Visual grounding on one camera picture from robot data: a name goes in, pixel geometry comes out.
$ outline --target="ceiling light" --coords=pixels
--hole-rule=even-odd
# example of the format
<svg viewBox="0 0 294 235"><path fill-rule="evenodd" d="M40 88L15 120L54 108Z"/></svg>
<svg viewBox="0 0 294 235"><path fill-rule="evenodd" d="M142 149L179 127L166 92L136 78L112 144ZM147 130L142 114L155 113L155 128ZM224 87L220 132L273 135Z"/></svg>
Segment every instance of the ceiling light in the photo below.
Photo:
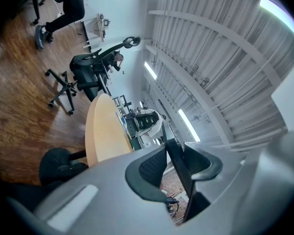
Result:
<svg viewBox="0 0 294 235"><path fill-rule="evenodd" d="M181 110L178 111L181 115L181 117L183 118L184 122L186 123L187 127L189 128L191 134L193 135L194 139L196 142L200 142L199 137L197 136L196 131L194 130L193 126L191 125L191 123L189 122L189 120L187 119L187 117L185 116L184 112Z"/></svg>
<svg viewBox="0 0 294 235"><path fill-rule="evenodd" d="M149 66L149 64L147 62L145 62L145 67L147 68L147 70L150 72L150 74L152 75L153 79L156 80L157 75L156 73L152 70L152 68Z"/></svg>
<svg viewBox="0 0 294 235"><path fill-rule="evenodd" d="M280 19L294 33L294 19L288 13L270 0L260 0L259 5Z"/></svg>

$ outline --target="shoe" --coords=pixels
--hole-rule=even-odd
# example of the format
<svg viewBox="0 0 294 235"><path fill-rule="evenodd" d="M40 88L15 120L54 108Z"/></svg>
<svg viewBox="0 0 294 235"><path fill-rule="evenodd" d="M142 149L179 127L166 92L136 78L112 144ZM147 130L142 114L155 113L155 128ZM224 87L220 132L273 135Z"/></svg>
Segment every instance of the shoe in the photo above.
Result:
<svg viewBox="0 0 294 235"><path fill-rule="evenodd" d="M48 41L48 43L52 43L54 41L54 38L52 36L52 33L50 33L50 32L47 35L47 41Z"/></svg>
<svg viewBox="0 0 294 235"><path fill-rule="evenodd" d="M35 40L36 40L36 47L38 49L44 49L45 40L46 40L47 35L49 34L49 32L47 32L46 29L44 29L44 28L45 28L45 26L43 26L43 25L36 26Z"/></svg>

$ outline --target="round table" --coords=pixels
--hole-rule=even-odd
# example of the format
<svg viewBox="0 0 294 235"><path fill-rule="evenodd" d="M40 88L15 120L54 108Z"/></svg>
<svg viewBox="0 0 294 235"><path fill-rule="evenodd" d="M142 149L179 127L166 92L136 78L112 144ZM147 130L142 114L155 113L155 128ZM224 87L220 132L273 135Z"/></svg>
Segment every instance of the round table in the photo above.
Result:
<svg viewBox="0 0 294 235"><path fill-rule="evenodd" d="M88 166L133 151L119 110L107 94L97 96L88 110L85 147Z"/></svg>

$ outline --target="black pants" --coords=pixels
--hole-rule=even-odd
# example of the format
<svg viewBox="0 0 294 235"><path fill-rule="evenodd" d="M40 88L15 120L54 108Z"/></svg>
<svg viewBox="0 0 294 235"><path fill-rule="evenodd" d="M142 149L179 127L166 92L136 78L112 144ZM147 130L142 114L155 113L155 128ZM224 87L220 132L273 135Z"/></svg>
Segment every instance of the black pants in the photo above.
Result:
<svg viewBox="0 0 294 235"><path fill-rule="evenodd" d="M63 0L64 15L46 23L46 31L54 32L85 16L84 0Z"/></svg>

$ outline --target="ceiling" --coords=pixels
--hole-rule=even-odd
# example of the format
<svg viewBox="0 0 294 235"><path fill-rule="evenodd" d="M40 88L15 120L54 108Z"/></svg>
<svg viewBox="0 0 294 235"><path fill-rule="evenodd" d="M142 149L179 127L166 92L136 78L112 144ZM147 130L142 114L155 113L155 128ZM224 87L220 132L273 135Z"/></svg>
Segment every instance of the ceiling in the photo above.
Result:
<svg viewBox="0 0 294 235"><path fill-rule="evenodd" d="M143 96L177 137L232 151L264 146L286 131L271 94L294 64L294 35L260 0L152 0Z"/></svg>

